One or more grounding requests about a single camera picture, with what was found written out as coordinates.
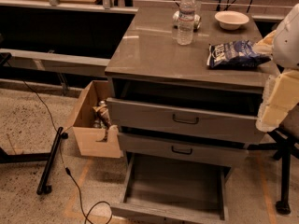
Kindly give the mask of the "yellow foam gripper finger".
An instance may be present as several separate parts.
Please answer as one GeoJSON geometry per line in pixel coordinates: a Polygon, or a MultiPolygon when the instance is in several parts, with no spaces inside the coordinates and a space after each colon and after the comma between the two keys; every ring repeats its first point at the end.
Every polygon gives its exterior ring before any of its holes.
{"type": "Polygon", "coordinates": [[[270,76],[263,90],[256,128],[265,133],[275,130],[298,103],[298,70],[286,69],[278,76],[270,76]]]}
{"type": "Polygon", "coordinates": [[[271,33],[266,35],[262,40],[255,43],[252,48],[253,51],[264,55],[271,55],[275,34],[276,30],[272,31],[271,33]]]}

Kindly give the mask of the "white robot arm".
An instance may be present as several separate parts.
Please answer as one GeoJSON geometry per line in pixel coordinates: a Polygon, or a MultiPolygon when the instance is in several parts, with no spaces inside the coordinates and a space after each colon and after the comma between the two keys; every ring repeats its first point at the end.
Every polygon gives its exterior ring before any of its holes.
{"type": "Polygon", "coordinates": [[[283,72],[270,76],[263,90],[256,128],[271,132],[299,103],[299,4],[278,25],[278,28],[253,46],[255,52],[271,55],[283,72]]]}

